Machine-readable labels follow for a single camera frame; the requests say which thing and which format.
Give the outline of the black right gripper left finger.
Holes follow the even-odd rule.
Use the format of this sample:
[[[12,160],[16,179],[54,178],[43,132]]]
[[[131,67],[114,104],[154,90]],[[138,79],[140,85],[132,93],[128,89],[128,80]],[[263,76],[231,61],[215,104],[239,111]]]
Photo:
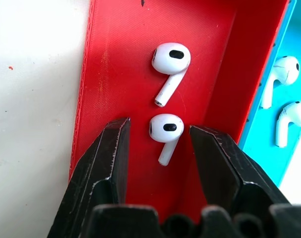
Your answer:
[[[125,202],[130,126],[110,121],[77,162],[47,238],[83,238],[96,206]]]

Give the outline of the red plastic tray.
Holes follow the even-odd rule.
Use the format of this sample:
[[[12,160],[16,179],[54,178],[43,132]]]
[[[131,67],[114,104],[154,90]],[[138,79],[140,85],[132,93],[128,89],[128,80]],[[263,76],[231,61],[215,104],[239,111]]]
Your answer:
[[[168,166],[149,136],[161,113],[239,141],[289,0],[91,0],[70,170],[109,121],[131,120],[126,202],[200,219],[206,205],[187,129]],[[190,66],[163,108],[154,99],[167,75],[155,48],[185,45]]]

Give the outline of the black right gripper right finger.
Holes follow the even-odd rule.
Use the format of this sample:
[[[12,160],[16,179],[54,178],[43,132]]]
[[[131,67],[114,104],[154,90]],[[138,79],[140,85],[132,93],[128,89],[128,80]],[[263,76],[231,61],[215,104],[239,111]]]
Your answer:
[[[189,134],[208,204],[227,211],[263,211],[272,204],[288,203],[263,168],[230,135],[194,125]]]

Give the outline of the blue plastic tray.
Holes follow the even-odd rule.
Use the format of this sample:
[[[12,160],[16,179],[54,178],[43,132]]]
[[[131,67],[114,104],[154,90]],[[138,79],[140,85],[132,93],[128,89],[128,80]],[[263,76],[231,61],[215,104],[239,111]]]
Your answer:
[[[275,60],[287,55],[295,56],[299,60],[299,78],[290,86],[276,81],[272,107],[262,109],[260,99],[270,67]],[[294,124],[289,125],[288,145],[285,148],[275,145],[275,129],[283,107],[295,101],[301,101],[301,0],[290,0],[239,141],[240,148],[259,163],[285,193],[294,190],[296,182],[301,183],[301,128]]]

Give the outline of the white earbud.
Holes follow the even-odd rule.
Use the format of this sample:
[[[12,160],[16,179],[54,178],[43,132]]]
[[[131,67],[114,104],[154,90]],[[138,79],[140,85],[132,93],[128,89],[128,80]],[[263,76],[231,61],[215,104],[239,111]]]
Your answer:
[[[272,106],[274,82],[280,81],[283,85],[293,84],[300,73],[300,63],[294,56],[283,56],[276,60],[265,84],[260,106],[269,109]]]
[[[184,128],[182,119],[174,114],[158,114],[150,120],[150,137],[156,142],[164,143],[158,159],[162,166],[169,164]]]
[[[155,104],[165,107],[185,76],[191,62],[189,49],[180,43],[164,43],[159,45],[153,54],[153,68],[168,75],[168,79],[155,97]]]
[[[286,105],[281,111],[276,123],[276,145],[284,148],[288,144],[289,124],[301,127],[301,101]]]

